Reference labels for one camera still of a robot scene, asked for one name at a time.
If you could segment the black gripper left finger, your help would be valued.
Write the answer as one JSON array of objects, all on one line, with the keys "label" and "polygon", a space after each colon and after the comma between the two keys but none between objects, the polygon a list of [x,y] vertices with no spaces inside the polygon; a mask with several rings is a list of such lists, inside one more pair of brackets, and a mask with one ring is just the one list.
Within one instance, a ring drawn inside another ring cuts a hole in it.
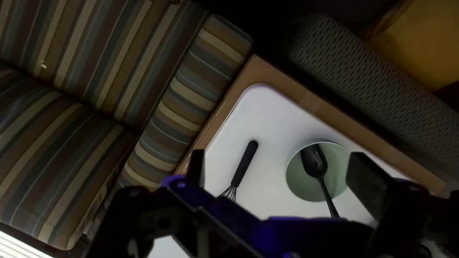
[{"label": "black gripper left finger", "polygon": [[190,185],[202,186],[204,175],[204,150],[193,149],[189,157],[186,180]]}]

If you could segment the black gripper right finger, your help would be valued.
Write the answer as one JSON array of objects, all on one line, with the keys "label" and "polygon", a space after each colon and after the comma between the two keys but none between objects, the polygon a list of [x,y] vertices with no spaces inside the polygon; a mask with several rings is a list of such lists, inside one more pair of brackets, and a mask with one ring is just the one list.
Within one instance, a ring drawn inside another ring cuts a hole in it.
[{"label": "black gripper right finger", "polygon": [[390,216],[395,180],[362,152],[351,152],[345,183],[377,223]]}]

